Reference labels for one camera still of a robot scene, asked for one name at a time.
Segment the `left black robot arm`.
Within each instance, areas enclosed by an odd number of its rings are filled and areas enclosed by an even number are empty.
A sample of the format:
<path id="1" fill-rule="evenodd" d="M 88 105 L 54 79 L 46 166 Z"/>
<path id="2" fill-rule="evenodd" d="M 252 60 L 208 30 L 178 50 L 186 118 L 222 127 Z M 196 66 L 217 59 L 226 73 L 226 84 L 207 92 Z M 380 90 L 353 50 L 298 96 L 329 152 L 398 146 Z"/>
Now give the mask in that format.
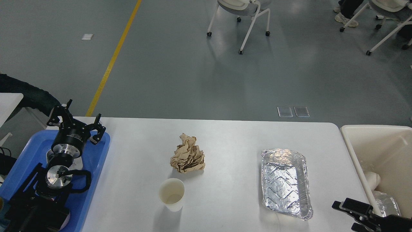
<path id="1" fill-rule="evenodd" d="M 109 134 L 98 114 L 91 124 L 69 112 L 72 100 L 51 111 L 1 185 L 2 232 L 79 232 L 104 165 Z"/>

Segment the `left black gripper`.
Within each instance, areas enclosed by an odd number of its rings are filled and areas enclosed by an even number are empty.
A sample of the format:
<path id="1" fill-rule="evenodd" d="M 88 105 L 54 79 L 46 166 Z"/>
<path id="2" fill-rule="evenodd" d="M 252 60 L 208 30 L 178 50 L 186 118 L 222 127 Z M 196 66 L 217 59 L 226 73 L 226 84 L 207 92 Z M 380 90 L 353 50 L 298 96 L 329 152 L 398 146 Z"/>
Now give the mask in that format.
<path id="1" fill-rule="evenodd" d="M 47 126 L 59 128 L 55 140 L 51 146 L 53 153 L 65 153 L 73 158 L 82 156 L 84 147 L 89 140 L 93 145 L 98 144 L 103 137 L 106 127 L 100 123 L 101 114 L 97 114 L 91 124 L 84 127 L 76 127 L 75 119 L 69 111 L 72 99 L 65 105 L 56 105 L 50 113 Z"/>

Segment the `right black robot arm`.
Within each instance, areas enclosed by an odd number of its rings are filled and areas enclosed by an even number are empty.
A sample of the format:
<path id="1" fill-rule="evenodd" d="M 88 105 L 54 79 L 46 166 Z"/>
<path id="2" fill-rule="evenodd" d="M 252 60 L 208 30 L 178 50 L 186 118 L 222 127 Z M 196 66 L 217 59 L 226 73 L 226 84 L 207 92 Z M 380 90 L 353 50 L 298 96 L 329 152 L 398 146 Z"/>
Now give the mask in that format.
<path id="1" fill-rule="evenodd" d="M 346 198 L 344 201 L 334 201 L 332 208 L 343 212 L 355 220 L 351 230 L 355 232 L 410 232 L 411 218 L 398 215 L 381 217 L 373 213 L 370 204 Z"/>

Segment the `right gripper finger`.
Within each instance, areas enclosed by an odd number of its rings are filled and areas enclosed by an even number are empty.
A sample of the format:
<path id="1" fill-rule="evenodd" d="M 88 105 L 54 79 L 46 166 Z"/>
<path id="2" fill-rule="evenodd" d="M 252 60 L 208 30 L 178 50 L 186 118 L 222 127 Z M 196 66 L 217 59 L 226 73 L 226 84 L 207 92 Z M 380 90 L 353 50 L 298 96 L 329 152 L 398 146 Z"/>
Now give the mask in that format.
<path id="1" fill-rule="evenodd" d="M 342 202 L 334 201 L 332 208 L 348 214 L 359 223 L 372 223 L 375 220 L 372 216 L 372 205 L 351 198 L 346 198 Z"/>

